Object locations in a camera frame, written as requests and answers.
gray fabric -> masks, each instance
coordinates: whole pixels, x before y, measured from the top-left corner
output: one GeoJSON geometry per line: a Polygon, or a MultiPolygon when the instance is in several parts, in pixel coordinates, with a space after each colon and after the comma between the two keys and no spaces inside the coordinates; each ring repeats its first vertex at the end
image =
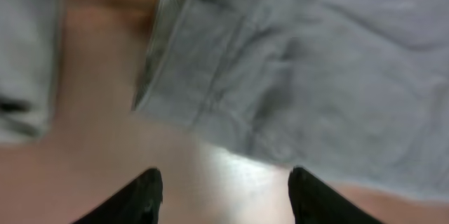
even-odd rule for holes
{"type": "Polygon", "coordinates": [[[170,35],[186,0],[159,0],[156,20],[152,30],[152,38],[149,42],[145,75],[141,88],[138,90],[135,102],[138,104],[147,91],[147,87],[153,79],[161,59],[166,51],[170,35]]]}
{"type": "Polygon", "coordinates": [[[449,0],[188,0],[139,110],[325,180],[449,201],[449,0]]]}
{"type": "Polygon", "coordinates": [[[53,99],[58,0],[0,0],[0,103],[29,105],[0,111],[0,143],[27,143],[48,128],[53,99]]]}

gray cloth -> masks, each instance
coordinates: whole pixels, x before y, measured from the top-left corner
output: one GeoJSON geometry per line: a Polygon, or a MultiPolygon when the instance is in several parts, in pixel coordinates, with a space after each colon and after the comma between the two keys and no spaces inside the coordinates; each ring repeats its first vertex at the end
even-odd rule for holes
{"type": "Polygon", "coordinates": [[[161,63],[161,59],[166,51],[170,40],[173,26],[179,16],[186,0],[159,0],[159,5],[152,30],[152,38],[149,42],[147,53],[147,63],[145,65],[145,74],[142,80],[141,88],[136,95],[135,103],[138,104],[147,92],[147,87],[154,78],[156,71],[161,63]]]}
{"type": "Polygon", "coordinates": [[[449,201],[449,0],[187,0],[148,116],[325,180],[449,201]]]}
{"type": "Polygon", "coordinates": [[[32,142],[48,128],[58,20],[58,0],[0,0],[0,143],[32,142]]]}

wrinkled fabric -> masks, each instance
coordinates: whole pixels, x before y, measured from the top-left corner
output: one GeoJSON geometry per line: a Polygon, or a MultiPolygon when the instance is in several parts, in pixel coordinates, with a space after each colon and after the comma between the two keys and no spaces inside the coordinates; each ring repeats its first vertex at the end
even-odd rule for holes
{"type": "Polygon", "coordinates": [[[449,0],[187,0],[138,109],[252,158],[449,201],[449,0]]]}
{"type": "Polygon", "coordinates": [[[32,142],[48,128],[58,21],[58,0],[0,0],[0,143],[32,142]]]}
{"type": "Polygon", "coordinates": [[[151,83],[162,57],[166,51],[170,40],[173,26],[179,16],[186,0],[159,0],[157,14],[154,21],[151,40],[149,41],[147,60],[142,83],[136,94],[135,104],[139,104],[147,92],[147,87],[151,83]]]}

gray shorts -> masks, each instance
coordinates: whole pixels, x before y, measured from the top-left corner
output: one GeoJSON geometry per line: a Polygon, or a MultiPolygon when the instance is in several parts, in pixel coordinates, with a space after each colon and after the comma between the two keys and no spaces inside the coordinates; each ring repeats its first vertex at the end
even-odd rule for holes
{"type": "Polygon", "coordinates": [[[449,201],[448,6],[187,0],[138,111],[324,180],[449,201]]]}
{"type": "Polygon", "coordinates": [[[53,113],[61,0],[0,0],[0,143],[34,142],[53,113]]]}

